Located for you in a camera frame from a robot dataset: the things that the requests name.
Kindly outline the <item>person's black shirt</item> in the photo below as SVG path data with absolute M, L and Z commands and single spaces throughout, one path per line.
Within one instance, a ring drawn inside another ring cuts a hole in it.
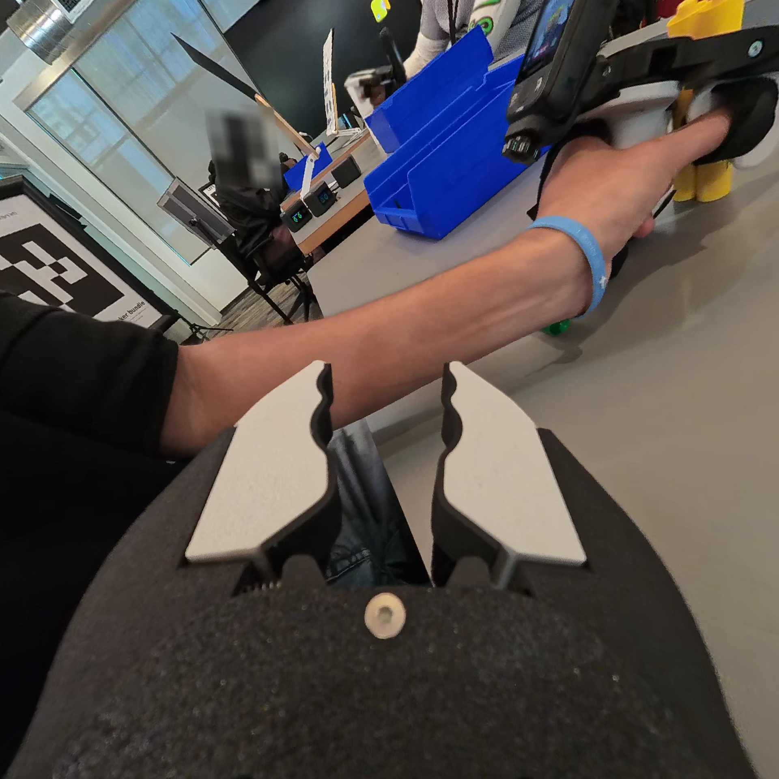
M 161 453 L 178 350 L 2 291 L 2 774 L 91 581 L 188 463 Z

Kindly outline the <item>black tripod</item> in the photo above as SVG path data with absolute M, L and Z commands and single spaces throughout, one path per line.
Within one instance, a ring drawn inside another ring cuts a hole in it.
M 162 315 L 152 326 L 169 340 L 176 344 L 199 344 L 203 341 L 211 340 L 213 337 L 231 334 L 232 328 L 218 326 L 205 326 L 193 323 L 179 312 L 172 315 Z

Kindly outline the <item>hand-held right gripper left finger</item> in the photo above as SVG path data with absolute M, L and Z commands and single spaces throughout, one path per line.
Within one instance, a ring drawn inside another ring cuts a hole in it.
M 190 564 L 326 564 L 341 529 L 332 368 L 315 360 L 259 400 L 235 431 L 185 551 Z

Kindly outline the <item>silver ventilation duct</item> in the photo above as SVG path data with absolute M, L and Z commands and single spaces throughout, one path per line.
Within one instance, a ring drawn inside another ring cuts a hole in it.
M 67 47 L 75 22 L 92 1 L 22 1 L 7 18 L 7 27 L 47 65 Z

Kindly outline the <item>black folding chair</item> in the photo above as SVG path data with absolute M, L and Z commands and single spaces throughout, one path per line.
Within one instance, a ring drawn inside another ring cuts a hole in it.
M 313 261 L 295 243 L 291 232 L 279 226 L 251 249 L 241 249 L 235 235 L 227 237 L 220 251 L 255 291 L 281 318 L 283 324 L 293 324 L 291 316 L 302 308 L 304 321 L 308 322 L 311 306 L 316 302 L 312 286 L 301 275 L 313 266 Z M 288 313 L 275 303 L 269 293 L 282 284 L 292 285 L 297 298 Z

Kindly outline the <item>person's blue jeans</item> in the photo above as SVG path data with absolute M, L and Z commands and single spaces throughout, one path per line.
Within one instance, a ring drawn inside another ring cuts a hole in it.
M 334 432 L 342 505 L 339 535 L 325 578 L 342 590 L 428 586 L 430 579 L 389 475 L 365 420 Z

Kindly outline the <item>black white marker sign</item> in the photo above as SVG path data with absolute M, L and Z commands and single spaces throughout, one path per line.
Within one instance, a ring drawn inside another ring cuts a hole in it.
M 1 288 L 102 322 L 165 332 L 179 319 L 87 233 L 74 209 L 21 174 L 1 181 Z

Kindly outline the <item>wooden table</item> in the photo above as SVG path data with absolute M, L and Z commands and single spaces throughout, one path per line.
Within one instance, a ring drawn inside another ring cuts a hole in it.
M 365 176 L 377 168 L 385 158 L 383 150 L 376 144 L 368 129 L 347 138 L 337 136 L 336 141 L 341 142 L 339 148 L 331 149 L 327 147 L 333 162 L 322 173 L 312 179 L 314 163 L 309 164 L 307 159 L 303 184 L 306 182 L 307 173 L 311 172 L 308 189 L 305 192 L 296 191 L 288 193 L 280 206 L 282 212 L 282 209 L 289 208 L 296 200 L 303 201 L 303 197 L 308 194 L 309 190 L 316 188 L 323 181 L 336 193 L 336 203 L 324 215 L 313 217 L 302 230 L 294 234 L 292 233 L 295 243 L 307 256 L 313 254 L 320 245 L 330 239 L 338 230 L 369 206 L 368 193 L 365 190 Z M 331 170 L 339 160 L 350 154 L 355 157 L 363 175 L 345 189 L 339 189 L 333 179 Z

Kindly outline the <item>person's left forearm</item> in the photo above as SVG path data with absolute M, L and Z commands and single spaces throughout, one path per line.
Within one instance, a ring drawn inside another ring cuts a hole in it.
M 585 311 L 590 266 L 564 234 L 531 229 L 475 258 L 367 305 L 294 326 L 181 346 L 161 451 L 202 451 L 259 400 L 314 361 L 332 370 L 335 428 L 443 375 Z

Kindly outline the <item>white card on stand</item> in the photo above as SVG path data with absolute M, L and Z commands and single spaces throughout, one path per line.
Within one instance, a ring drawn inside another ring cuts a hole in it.
M 339 133 L 333 57 L 334 28 L 330 28 L 323 44 L 323 100 L 326 114 L 326 134 L 329 138 L 334 138 Z

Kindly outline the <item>small blue bin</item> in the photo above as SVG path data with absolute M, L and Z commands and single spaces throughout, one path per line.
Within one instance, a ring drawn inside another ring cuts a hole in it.
M 324 143 L 319 143 L 316 149 L 318 151 L 318 159 L 313 165 L 312 179 L 322 173 L 333 162 L 327 146 Z M 308 156 L 304 155 L 292 168 L 287 168 L 286 164 L 282 164 L 282 173 L 289 191 L 296 192 L 301 190 L 306 174 L 307 159 Z

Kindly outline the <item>blue plastic bin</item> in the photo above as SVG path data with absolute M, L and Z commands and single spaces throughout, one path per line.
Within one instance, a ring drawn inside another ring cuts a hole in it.
M 526 169 L 501 154 L 522 61 L 485 73 L 366 175 L 379 222 L 442 239 Z
M 397 151 L 467 90 L 480 86 L 492 60 L 492 48 L 478 26 L 426 65 L 367 117 L 376 142 L 387 154 Z

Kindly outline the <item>grey screen on stand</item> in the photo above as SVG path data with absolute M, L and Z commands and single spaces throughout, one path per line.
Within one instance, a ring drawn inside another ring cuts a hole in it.
M 172 179 L 157 205 L 211 248 L 217 248 L 235 232 L 219 209 L 177 177 Z

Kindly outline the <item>light blue wristband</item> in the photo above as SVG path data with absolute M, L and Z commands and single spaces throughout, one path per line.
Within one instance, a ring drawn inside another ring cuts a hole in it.
M 553 230 L 567 236 L 577 245 L 589 266 L 592 287 L 590 303 L 577 318 L 588 317 L 599 307 L 609 285 L 606 259 L 592 232 L 580 222 L 560 216 L 536 219 L 527 229 Z

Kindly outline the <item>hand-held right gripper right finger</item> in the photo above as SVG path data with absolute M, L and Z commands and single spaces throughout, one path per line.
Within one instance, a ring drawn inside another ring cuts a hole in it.
M 479 558 L 488 570 L 583 566 L 586 552 L 525 411 L 461 362 L 445 366 L 442 404 L 434 548 L 453 563 Z

